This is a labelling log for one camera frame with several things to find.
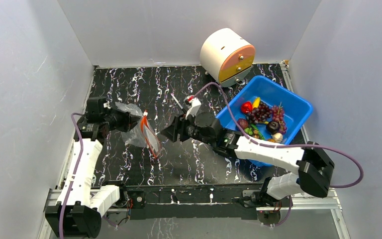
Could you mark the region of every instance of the black marble table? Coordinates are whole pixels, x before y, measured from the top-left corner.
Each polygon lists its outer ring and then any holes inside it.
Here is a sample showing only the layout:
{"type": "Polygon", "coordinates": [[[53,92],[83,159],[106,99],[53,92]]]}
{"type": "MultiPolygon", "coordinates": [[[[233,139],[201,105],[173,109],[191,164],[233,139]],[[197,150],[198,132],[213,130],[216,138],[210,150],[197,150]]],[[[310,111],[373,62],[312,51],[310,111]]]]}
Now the black marble table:
{"type": "MultiPolygon", "coordinates": [[[[256,64],[246,79],[225,92],[231,100],[256,75],[263,75],[286,87],[279,64],[256,64]]],[[[156,133],[170,125],[180,109],[178,99],[196,93],[210,82],[201,66],[96,69],[90,97],[107,96],[110,102],[134,103],[147,110],[156,133]]],[[[200,111],[218,113],[224,106],[217,88],[199,96],[200,111]]],[[[162,155],[154,159],[149,150],[125,144],[120,132],[111,132],[95,168],[94,186],[106,180],[123,180],[127,185],[179,185],[262,182],[285,173],[277,167],[257,167],[248,160],[215,154],[210,146],[189,139],[172,143],[158,135],[162,155]]],[[[299,132],[292,143],[304,139],[299,132]]]]}

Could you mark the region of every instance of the blue plastic container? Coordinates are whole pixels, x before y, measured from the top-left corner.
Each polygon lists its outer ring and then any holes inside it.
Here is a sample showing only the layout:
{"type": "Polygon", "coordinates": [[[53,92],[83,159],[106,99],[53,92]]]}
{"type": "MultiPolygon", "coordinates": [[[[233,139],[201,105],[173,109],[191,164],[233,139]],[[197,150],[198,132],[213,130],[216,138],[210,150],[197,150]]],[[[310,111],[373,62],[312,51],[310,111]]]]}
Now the blue plastic container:
{"type": "MultiPolygon", "coordinates": [[[[284,135],[282,144],[289,144],[292,141],[313,111],[312,105],[295,93],[273,82],[269,78],[264,76],[255,76],[229,102],[229,106],[236,120],[239,118],[245,119],[245,115],[241,113],[241,105],[246,101],[253,102],[257,97],[260,97],[264,103],[269,105],[269,107],[282,104],[283,109],[285,110],[284,120],[287,127],[287,132],[284,135]]],[[[232,121],[227,107],[224,107],[216,118],[220,120],[223,127],[231,130],[238,130],[238,127],[232,121]]],[[[257,128],[259,128],[264,138],[271,138],[271,135],[266,130],[265,124],[258,124],[257,128]]],[[[250,161],[259,167],[271,166],[270,164],[255,160],[250,161]]]]}

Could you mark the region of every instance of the wall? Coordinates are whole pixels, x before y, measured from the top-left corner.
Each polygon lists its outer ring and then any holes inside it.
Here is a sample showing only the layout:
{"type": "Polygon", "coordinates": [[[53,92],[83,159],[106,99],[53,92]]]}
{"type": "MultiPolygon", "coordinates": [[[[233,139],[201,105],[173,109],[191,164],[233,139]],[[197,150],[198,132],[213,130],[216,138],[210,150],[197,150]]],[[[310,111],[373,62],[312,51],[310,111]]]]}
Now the wall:
{"type": "MultiPolygon", "coordinates": [[[[351,153],[364,167],[360,185],[338,191],[351,237],[382,238],[382,1],[323,0],[290,73],[315,108],[310,139],[351,153]]],[[[349,160],[333,159],[334,184],[357,178],[349,160]]]]}
{"type": "Polygon", "coordinates": [[[321,0],[58,0],[93,65],[199,64],[213,32],[252,43],[256,62],[289,59],[321,0]]]}
{"type": "Polygon", "coordinates": [[[0,0],[0,238],[36,238],[93,67],[56,0],[0,0]]]}

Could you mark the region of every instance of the clear plastic bag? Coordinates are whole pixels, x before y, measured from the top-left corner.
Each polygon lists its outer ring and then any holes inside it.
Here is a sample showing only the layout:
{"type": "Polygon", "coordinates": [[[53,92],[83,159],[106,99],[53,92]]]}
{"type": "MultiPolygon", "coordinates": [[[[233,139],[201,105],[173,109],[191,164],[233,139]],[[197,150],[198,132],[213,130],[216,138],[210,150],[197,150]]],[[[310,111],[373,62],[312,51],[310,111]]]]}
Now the clear plastic bag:
{"type": "Polygon", "coordinates": [[[142,112],[135,104],[123,104],[116,102],[116,107],[124,112],[129,112],[132,115],[141,117],[138,124],[129,132],[121,132],[122,140],[125,143],[137,146],[146,147],[152,152],[154,157],[158,157],[161,151],[161,144],[154,130],[148,124],[147,112],[142,112]]]}

